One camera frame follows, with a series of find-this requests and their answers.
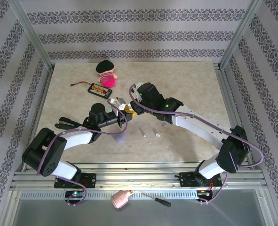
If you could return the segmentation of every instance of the screwdriver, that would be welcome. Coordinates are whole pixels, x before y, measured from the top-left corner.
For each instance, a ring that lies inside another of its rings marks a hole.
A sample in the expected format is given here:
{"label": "screwdriver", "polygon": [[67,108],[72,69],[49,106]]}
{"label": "screwdriver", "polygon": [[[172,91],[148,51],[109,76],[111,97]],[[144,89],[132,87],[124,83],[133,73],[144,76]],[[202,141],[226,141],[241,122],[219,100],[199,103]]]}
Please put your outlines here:
{"label": "screwdriver", "polygon": [[143,195],[147,196],[147,197],[150,197],[152,199],[154,199],[156,202],[159,202],[165,206],[168,206],[170,207],[171,206],[171,203],[170,202],[167,202],[166,200],[162,200],[162,199],[159,199],[159,198],[153,198],[152,196],[148,195],[148,194],[145,194],[145,193],[142,193]]}

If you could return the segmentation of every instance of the black hat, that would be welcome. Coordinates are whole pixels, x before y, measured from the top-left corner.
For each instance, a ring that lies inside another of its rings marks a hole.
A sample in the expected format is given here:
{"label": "black hat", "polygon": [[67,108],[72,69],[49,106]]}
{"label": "black hat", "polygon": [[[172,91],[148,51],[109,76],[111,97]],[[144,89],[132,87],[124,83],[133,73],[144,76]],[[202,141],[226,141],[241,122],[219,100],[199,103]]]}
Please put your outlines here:
{"label": "black hat", "polygon": [[105,71],[110,71],[112,69],[114,69],[114,64],[108,60],[101,61],[96,67],[97,73],[103,73]]}

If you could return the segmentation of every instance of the wall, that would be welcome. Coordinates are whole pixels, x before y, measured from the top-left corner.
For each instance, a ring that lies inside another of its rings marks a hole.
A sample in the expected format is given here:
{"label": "wall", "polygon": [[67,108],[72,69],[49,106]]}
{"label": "wall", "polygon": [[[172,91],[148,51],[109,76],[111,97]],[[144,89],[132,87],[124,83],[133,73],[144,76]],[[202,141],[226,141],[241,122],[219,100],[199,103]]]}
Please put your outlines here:
{"label": "wall", "polygon": [[47,71],[5,0],[0,0],[0,216],[29,142]]}
{"label": "wall", "polygon": [[54,63],[213,60],[251,0],[23,0]]}
{"label": "wall", "polygon": [[225,73],[241,123],[264,151],[261,167],[278,211],[278,0],[263,1]]}

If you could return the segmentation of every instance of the perforated metal strip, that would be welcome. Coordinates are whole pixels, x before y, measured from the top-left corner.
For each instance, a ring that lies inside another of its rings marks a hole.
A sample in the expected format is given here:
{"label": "perforated metal strip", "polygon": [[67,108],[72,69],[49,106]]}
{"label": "perforated metal strip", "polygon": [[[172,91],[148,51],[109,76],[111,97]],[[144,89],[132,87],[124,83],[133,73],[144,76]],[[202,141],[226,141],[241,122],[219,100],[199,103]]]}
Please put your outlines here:
{"label": "perforated metal strip", "polygon": [[[117,191],[89,191],[87,200],[109,200]],[[188,191],[142,191],[152,197],[165,199],[197,199],[196,190]],[[21,200],[62,200],[64,191],[23,191]],[[144,196],[140,191],[134,191],[134,194],[129,197],[130,200],[149,200],[149,197]]]}

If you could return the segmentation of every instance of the small box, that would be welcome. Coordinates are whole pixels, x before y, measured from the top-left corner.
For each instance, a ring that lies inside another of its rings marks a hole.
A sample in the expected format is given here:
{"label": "small box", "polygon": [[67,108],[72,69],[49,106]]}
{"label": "small box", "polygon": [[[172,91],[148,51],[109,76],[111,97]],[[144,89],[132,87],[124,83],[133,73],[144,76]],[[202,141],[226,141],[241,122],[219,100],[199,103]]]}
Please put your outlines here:
{"label": "small box", "polygon": [[104,99],[108,99],[112,93],[111,89],[108,89],[106,87],[96,85],[95,83],[92,83],[92,85],[87,90],[89,93],[92,93],[96,96],[102,97]]}

